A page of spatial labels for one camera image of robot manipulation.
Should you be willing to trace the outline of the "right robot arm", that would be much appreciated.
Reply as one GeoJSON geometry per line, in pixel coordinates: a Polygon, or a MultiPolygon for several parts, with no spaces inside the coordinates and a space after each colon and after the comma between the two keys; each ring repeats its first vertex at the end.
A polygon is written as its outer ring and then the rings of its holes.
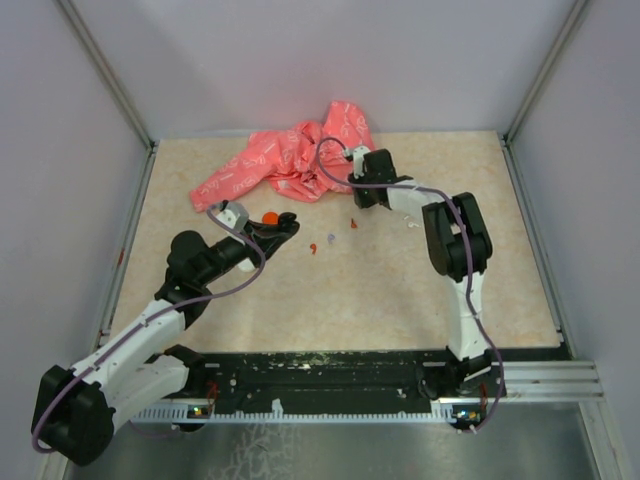
{"type": "Polygon", "coordinates": [[[492,344],[482,320],[482,287],[493,245],[473,194],[448,196],[396,173],[386,149],[361,146],[347,154],[355,204],[375,205],[421,219],[429,260],[449,282],[450,317],[445,364],[419,378],[420,392],[435,400],[470,395],[491,371],[492,344]]]}

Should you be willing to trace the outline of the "black earbud charging case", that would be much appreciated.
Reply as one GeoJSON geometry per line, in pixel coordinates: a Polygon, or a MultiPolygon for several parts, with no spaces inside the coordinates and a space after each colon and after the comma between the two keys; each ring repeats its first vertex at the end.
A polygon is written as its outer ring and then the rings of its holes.
{"type": "Polygon", "coordinates": [[[292,212],[283,212],[278,217],[278,225],[279,226],[288,226],[294,225],[297,223],[297,215],[292,212]]]}

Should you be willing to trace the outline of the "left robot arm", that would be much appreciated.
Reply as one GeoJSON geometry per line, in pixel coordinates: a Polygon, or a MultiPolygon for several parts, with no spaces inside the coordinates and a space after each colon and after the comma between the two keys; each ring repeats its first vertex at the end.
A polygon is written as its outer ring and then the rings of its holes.
{"type": "Polygon", "coordinates": [[[260,274],[266,261],[300,228],[295,214],[275,224],[217,219],[228,235],[214,245],[193,230],[171,242],[165,281],[143,312],[107,344],[69,368],[42,376],[31,426],[32,447],[58,452],[79,466],[95,461],[114,434],[141,410],[208,384],[202,354],[169,341],[188,329],[215,299],[208,286],[243,261],[260,274]]]}

